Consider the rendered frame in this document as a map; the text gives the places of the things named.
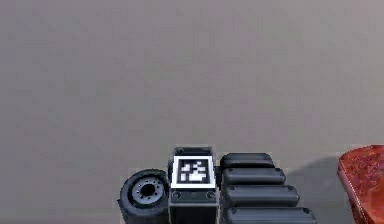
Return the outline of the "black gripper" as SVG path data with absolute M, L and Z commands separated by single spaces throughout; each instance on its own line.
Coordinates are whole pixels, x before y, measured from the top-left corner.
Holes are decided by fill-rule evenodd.
M 169 224 L 168 194 L 164 170 L 134 173 L 122 185 L 117 199 L 124 224 Z

